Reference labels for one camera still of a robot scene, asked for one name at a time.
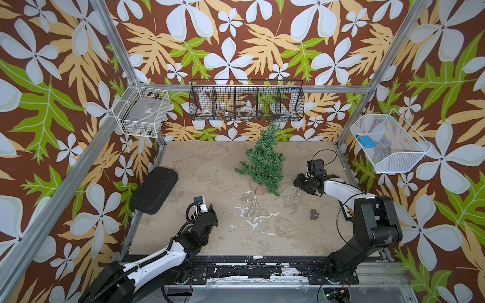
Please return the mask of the small green christmas tree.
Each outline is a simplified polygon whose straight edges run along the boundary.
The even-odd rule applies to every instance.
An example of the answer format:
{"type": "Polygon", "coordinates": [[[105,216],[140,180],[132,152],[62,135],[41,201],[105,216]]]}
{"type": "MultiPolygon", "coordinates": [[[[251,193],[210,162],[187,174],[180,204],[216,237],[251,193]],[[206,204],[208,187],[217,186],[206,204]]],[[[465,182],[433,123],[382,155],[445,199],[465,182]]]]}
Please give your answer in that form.
{"type": "Polygon", "coordinates": [[[247,161],[240,161],[235,171],[247,175],[252,181],[266,187],[270,194],[280,196],[280,183],[284,179],[285,156],[275,151],[276,135],[281,127],[271,123],[261,131],[261,136],[253,148],[246,150],[247,161]]]}

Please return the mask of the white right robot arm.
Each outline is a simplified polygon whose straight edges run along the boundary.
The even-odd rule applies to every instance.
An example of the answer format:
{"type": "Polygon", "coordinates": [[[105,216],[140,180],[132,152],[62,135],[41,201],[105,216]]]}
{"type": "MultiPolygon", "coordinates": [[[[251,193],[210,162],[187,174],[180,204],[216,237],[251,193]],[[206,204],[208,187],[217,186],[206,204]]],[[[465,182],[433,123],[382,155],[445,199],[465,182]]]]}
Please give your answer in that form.
{"type": "Polygon", "coordinates": [[[353,205],[353,236],[326,259],[325,278],[331,283],[343,282],[369,255],[403,238],[395,204],[388,196],[366,193],[339,178],[327,176],[298,174],[294,186],[313,196],[326,194],[339,200],[342,211],[347,204],[353,205]]]}

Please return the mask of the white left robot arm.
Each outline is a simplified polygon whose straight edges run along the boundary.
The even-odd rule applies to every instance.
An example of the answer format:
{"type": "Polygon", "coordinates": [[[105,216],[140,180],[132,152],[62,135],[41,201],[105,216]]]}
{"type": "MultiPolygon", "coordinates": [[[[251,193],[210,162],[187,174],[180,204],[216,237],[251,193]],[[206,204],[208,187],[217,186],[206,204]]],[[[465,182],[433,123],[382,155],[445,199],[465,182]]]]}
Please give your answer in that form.
{"type": "Polygon", "coordinates": [[[193,219],[181,227],[167,247],[132,263],[110,263],[78,301],[133,302],[146,284],[196,256],[208,244],[209,235],[219,221],[212,205],[203,201],[191,203],[188,209],[192,207],[196,208],[193,219]]]}

